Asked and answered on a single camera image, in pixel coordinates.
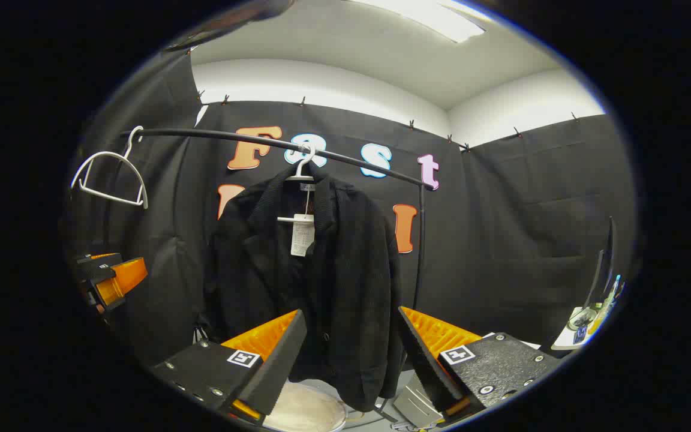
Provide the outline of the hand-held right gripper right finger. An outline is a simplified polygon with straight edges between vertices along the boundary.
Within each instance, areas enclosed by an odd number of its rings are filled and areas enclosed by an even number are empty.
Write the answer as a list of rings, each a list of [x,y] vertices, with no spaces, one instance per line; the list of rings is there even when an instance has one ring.
[[[408,360],[447,424],[507,404],[561,364],[504,332],[482,337],[403,306],[397,314]]]

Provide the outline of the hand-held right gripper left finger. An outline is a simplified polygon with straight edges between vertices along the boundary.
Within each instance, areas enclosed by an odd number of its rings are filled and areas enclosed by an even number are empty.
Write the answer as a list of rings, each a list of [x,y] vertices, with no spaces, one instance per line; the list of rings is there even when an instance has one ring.
[[[222,343],[199,341],[151,367],[151,374],[212,413],[260,426],[305,336],[304,312],[291,311]]]

